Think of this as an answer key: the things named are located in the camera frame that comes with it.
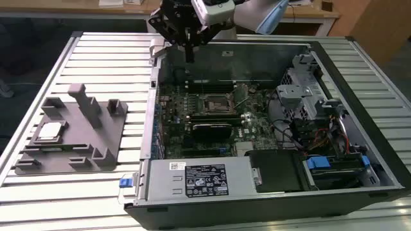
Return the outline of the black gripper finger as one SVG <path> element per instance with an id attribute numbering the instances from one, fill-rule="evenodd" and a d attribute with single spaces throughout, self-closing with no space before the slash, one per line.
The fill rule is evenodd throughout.
<path id="1" fill-rule="evenodd" d="M 164 40 L 171 45 L 178 45 L 182 48 L 186 62 L 190 63 L 190 39 L 183 14 L 180 12 L 158 9 L 152 13 L 148 23 L 160 33 Z"/>
<path id="2" fill-rule="evenodd" d="M 190 62 L 195 61 L 194 48 L 208 44 L 217 34 L 222 31 L 223 25 L 215 24 L 190 29 Z"/>

